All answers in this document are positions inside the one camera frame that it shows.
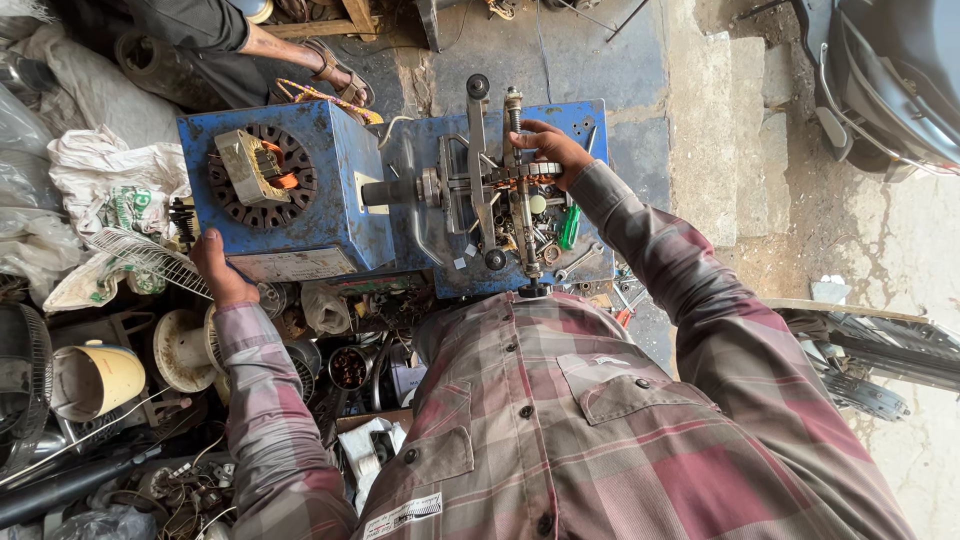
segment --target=yellow rope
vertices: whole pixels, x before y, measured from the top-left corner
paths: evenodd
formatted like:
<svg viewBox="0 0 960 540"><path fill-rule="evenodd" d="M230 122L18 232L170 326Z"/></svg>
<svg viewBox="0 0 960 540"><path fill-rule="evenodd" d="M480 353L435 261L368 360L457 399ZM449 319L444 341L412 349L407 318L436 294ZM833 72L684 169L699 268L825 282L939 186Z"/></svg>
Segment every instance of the yellow rope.
<svg viewBox="0 0 960 540"><path fill-rule="evenodd" d="M339 107L339 108L341 108L341 109L343 109L343 110L348 110L348 111L350 111L350 112L356 112L356 113L359 114L361 117L363 117L364 122L367 123L367 124L382 124L382 123L383 123L383 118L382 118L379 114L377 114L376 112L373 112L372 110L369 110L369 109L364 109L364 108L362 108L362 107L357 107L357 106L353 105L352 103L347 103L346 101L344 101L344 100L342 100L342 99L340 99L340 98L338 98L338 97L324 94L324 93L322 93L322 92L317 91L316 88L313 88L313 87L311 87L311 86L298 85L297 83L294 83L293 81L288 81L287 79L277 79L277 80L276 80L276 85L277 85L277 87L280 88L280 91L282 91L284 94L286 94L287 98L290 99L290 101L292 101L292 102L294 102L294 103L300 103L300 102L303 102L303 101L313 101L313 100L317 100L317 99L325 99L326 101L329 101L330 103L336 105L337 107ZM290 91L287 90L287 88L284 87L283 85L292 86L292 87L300 90L300 93L295 96L295 95L291 94Z"/></svg>

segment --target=scooter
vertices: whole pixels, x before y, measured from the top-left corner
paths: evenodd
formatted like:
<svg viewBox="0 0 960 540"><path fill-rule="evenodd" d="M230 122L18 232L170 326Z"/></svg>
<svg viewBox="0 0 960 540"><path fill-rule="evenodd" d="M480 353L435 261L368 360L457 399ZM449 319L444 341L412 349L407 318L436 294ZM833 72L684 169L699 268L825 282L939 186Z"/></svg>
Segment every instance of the scooter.
<svg viewBox="0 0 960 540"><path fill-rule="evenodd" d="M960 2L790 1L816 69L816 114L837 161L899 182L960 176Z"/></svg>

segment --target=spanner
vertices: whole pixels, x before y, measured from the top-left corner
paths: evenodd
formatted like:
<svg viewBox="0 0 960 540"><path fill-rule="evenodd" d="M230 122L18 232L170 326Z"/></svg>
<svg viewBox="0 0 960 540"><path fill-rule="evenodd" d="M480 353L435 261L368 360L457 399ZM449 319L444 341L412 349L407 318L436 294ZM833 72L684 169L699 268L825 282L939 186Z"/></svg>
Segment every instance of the spanner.
<svg viewBox="0 0 960 540"><path fill-rule="evenodd" d="M563 270L557 270L553 273L553 277L557 279L557 282L562 282L566 280L566 277L570 275L570 272L573 272L577 269L578 266L587 261L588 258L593 257L594 255L600 255L603 253L604 245L600 242L593 242L593 245L590 246L590 251L586 252L582 257L573 261L573 264L567 266Z"/></svg>

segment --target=shirt pocket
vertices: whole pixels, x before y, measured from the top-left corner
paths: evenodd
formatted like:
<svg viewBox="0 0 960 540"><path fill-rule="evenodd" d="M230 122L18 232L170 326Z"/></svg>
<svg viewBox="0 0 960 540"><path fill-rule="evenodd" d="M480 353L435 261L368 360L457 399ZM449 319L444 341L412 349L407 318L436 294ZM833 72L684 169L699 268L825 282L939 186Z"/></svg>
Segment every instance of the shirt pocket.
<svg viewBox="0 0 960 540"><path fill-rule="evenodd" d="M557 363L591 426L652 405L701 405L720 411L696 386L669 379L651 360L635 355L563 355Z"/></svg>
<svg viewBox="0 0 960 540"><path fill-rule="evenodd" d="M470 420L469 382L456 380L430 392L403 448L377 475L362 519L407 492L472 471Z"/></svg>

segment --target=shirt button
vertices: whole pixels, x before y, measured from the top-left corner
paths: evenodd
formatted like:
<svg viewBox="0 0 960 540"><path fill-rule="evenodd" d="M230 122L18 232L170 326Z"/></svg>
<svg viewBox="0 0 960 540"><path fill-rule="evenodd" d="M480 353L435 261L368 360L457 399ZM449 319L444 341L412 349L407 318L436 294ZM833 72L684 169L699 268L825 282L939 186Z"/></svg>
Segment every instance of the shirt button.
<svg viewBox="0 0 960 540"><path fill-rule="evenodd" d="M550 514L543 514L540 516L540 520L537 521L537 532L540 536L546 536L550 534L550 529L553 528L553 516Z"/></svg>

